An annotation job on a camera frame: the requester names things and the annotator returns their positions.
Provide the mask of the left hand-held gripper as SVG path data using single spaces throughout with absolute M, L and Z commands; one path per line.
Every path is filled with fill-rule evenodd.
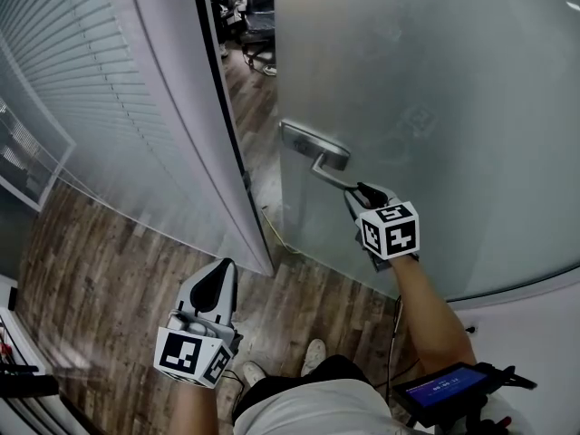
M 176 309 L 158 330 L 153 367 L 175 381 L 215 388 L 243 339 L 231 325 L 237 288 L 237 265 L 231 258 L 206 265 L 184 281 Z

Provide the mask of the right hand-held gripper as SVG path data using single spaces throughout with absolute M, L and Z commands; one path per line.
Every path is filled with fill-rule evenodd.
M 377 272 L 388 269 L 395 257 L 418 258 L 420 222 L 410 201 L 398 203 L 391 190 L 363 182 L 346 188 L 343 197 L 352 220 L 358 222 L 362 248 Z

